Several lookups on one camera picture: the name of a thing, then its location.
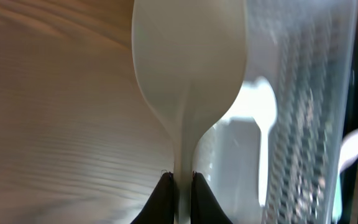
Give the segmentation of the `clear plastic perforated basket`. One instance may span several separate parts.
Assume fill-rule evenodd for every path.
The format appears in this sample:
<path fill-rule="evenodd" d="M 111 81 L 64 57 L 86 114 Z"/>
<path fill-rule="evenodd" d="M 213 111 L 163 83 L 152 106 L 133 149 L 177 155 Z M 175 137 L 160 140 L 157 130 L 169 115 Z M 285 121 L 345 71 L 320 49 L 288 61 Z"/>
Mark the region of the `clear plastic perforated basket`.
<path fill-rule="evenodd" d="M 196 152 L 196 170 L 232 223 L 331 222 L 357 10 L 357 1 L 247 2 L 244 82 L 265 77 L 277 101 L 265 206 L 255 121 L 219 120 Z"/>

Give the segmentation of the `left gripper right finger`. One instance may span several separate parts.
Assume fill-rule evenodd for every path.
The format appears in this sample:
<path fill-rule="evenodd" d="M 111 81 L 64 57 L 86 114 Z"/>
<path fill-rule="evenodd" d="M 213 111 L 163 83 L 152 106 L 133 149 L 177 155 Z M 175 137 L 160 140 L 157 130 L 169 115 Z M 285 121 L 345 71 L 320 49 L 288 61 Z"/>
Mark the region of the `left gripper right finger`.
<path fill-rule="evenodd" d="M 190 218 L 191 224 L 232 224 L 216 200 L 204 175 L 195 171 L 191 183 Z"/>

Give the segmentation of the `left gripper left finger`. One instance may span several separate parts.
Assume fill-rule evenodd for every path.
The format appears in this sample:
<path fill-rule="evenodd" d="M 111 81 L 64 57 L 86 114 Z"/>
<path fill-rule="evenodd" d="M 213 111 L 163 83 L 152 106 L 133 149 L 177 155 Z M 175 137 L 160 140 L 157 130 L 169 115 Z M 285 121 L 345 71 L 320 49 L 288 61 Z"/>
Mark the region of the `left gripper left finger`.
<path fill-rule="evenodd" d="M 173 174 L 165 172 L 160 177 L 143 209 L 131 224 L 173 224 L 175 213 L 174 190 Z"/>

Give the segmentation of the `white plastic spoon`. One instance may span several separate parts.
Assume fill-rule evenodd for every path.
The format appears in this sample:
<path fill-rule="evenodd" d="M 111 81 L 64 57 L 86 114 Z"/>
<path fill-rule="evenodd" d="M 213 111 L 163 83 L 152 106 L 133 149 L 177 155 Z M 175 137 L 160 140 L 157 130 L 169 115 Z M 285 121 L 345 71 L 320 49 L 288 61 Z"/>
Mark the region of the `white plastic spoon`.
<path fill-rule="evenodd" d="M 351 131 L 342 141 L 338 174 L 350 167 L 358 159 L 358 129 Z"/>
<path fill-rule="evenodd" d="M 260 129 L 258 200 L 264 207 L 269 176 L 269 134 L 277 121 L 277 101 L 269 81 L 258 77 L 254 82 L 244 82 L 221 120 L 226 123 L 253 120 Z"/>
<path fill-rule="evenodd" d="M 137 0 L 132 57 L 142 96 L 172 140 L 174 221 L 189 223 L 194 151 L 244 79 L 246 2 Z"/>

